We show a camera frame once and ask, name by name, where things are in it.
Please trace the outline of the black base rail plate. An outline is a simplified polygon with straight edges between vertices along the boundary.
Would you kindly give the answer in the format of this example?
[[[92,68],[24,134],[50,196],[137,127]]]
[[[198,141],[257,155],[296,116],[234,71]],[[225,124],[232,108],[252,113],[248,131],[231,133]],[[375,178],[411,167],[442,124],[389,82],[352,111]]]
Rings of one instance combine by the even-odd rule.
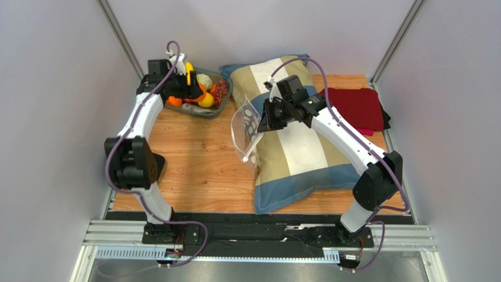
[[[137,221],[138,243],[178,243],[188,256],[201,247],[201,257],[316,259],[328,247],[378,247],[369,227],[353,235],[339,231],[338,214],[177,213],[178,226],[147,223],[146,214],[139,211],[112,211],[105,219]]]

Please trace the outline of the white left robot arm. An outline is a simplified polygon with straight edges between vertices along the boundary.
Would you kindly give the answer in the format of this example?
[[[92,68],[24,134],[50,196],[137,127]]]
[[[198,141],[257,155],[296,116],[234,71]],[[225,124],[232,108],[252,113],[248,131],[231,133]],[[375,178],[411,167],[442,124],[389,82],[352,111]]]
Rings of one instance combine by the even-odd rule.
[[[116,137],[105,140],[105,173],[111,188],[134,195],[140,203],[147,216],[147,236],[173,240],[179,234],[179,223],[158,186],[166,160],[151,151],[148,140],[166,102],[196,100],[205,92],[192,64],[177,57],[149,60],[148,71],[136,89],[135,106],[126,125]]]

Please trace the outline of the blue beige white pillow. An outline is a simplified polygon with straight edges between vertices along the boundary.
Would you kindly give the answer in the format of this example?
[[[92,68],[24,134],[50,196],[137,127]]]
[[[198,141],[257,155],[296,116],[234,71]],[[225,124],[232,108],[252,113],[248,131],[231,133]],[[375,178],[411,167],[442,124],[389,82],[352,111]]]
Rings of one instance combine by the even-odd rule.
[[[231,64],[219,67],[233,82],[232,96],[237,107],[247,102],[259,115],[270,91],[264,82],[283,62],[307,55],[288,55],[254,65]],[[308,94],[316,94],[307,61],[283,67],[276,80],[297,75]],[[255,148],[253,209],[269,213],[344,213],[353,202],[352,189],[359,179],[355,168],[330,141],[303,123],[292,122],[282,130],[266,132]]]

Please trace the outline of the pink cloth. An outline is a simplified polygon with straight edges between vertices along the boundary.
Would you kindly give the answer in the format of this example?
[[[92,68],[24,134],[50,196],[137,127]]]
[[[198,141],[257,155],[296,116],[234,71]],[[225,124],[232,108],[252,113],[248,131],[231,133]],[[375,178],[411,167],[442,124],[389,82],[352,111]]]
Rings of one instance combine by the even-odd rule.
[[[361,128],[357,128],[356,129],[360,134],[364,135],[364,136],[373,136],[375,131],[374,130],[371,130],[371,129],[361,129]]]

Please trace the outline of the yellow banana bunch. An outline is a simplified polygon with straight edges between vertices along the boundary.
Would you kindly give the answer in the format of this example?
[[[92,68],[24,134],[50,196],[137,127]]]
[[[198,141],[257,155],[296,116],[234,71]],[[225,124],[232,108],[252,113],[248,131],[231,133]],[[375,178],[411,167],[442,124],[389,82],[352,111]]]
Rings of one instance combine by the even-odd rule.
[[[192,78],[196,76],[194,73],[194,67],[190,62],[185,63],[185,70],[186,70],[186,81],[188,86],[192,86]]]

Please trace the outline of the yellow lemon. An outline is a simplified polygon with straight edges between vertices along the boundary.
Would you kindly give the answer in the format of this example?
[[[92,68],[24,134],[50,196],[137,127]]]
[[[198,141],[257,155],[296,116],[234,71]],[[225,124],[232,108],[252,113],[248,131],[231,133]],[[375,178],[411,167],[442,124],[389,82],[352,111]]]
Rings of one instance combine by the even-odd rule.
[[[205,93],[203,99],[198,101],[197,104],[202,108],[210,108],[215,104],[215,100],[210,93]]]

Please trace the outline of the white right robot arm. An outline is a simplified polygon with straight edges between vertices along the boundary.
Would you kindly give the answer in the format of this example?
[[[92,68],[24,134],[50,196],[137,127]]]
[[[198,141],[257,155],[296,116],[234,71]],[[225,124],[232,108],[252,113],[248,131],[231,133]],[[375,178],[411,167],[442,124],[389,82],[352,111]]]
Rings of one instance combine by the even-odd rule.
[[[269,76],[264,85],[270,96],[263,103],[259,133],[301,123],[333,144],[357,171],[354,200],[339,220],[340,229],[357,233],[384,209],[390,198],[403,193],[403,157],[368,141],[332,105],[327,90],[310,95],[296,75],[281,80]]]

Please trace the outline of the orange fruit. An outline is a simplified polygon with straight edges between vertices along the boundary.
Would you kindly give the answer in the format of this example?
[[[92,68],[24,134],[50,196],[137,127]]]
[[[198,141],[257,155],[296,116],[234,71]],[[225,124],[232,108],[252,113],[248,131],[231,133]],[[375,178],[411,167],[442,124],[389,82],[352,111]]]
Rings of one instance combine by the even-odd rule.
[[[183,105],[183,99],[170,96],[167,98],[166,104],[169,106],[180,108]]]

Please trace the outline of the red grape bunch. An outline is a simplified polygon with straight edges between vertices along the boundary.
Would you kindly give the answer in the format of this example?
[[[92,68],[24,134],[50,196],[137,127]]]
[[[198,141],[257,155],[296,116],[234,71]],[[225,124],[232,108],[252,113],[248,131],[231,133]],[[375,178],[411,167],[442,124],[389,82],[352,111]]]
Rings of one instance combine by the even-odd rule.
[[[226,96],[228,93],[228,84],[227,84],[227,81],[223,78],[218,80],[218,82],[215,84],[217,84],[217,87],[216,87],[215,95],[213,97],[215,100],[215,106],[216,106],[216,108],[219,109],[222,102],[226,99]]]

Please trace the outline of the red peach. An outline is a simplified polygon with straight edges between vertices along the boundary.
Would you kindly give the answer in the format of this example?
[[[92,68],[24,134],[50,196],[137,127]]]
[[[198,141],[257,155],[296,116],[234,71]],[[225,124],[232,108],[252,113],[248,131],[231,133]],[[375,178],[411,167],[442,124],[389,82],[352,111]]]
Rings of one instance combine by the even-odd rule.
[[[188,86],[188,98],[183,99],[185,103],[198,103],[206,96],[206,88],[201,83]]]

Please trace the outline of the clear polka-dot zip bag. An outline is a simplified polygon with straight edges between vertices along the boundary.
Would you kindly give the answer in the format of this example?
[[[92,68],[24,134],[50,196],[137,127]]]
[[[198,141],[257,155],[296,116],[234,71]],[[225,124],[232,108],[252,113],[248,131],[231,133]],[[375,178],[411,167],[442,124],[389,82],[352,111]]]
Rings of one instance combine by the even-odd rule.
[[[234,150],[240,161],[252,169],[257,167],[256,147],[263,133],[258,132],[261,115],[245,98],[231,120],[231,137]]]

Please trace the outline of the green cabbage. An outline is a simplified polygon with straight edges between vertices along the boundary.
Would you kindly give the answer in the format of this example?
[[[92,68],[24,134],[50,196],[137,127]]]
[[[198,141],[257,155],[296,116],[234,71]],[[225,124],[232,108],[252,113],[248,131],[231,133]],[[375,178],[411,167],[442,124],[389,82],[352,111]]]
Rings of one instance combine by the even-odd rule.
[[[201,83],[207,91],[209,91],[213,85],[213,80],[211,79],[211,77],[205,73],[199,73],[196,75],[196,77],[198,82]]]

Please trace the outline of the grey plastic fruit basin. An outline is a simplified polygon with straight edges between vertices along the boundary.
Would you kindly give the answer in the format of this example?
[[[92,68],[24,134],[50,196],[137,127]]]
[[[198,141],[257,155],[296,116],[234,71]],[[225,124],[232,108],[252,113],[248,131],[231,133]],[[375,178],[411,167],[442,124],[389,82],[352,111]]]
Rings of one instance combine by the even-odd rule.
[[[175,75],[173,79],[167,81],[165,89],[176,90],[177,94],[183,94],[186,90],[193,91],[200,96],[195,99],[170,96],[164,107],[205,118],[217,117],[230,100],[233,92],[232,80],[200,68],[194,68],[191,72],[188,78],[193,81],[189,85],[187,79]]]

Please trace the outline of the red folded cloth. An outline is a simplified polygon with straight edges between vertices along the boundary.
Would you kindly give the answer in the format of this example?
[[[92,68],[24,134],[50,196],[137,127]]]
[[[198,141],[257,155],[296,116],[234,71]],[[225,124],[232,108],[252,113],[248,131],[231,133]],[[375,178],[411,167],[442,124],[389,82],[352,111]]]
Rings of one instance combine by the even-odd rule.
[[[383,110],[375,90],[328,88],[328,94],[331,104],[355,129],[384,130]]]

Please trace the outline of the small orange pumpkin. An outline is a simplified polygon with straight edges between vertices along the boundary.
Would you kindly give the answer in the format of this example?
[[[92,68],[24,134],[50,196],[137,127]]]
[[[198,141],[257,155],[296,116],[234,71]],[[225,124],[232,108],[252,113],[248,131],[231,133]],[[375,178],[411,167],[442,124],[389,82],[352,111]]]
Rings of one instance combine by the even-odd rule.
[[[217,87],[217,84],[213,84],[209,90],[209,93],[214,96],[215,95],[215,92],[216,92],[216,87]]]

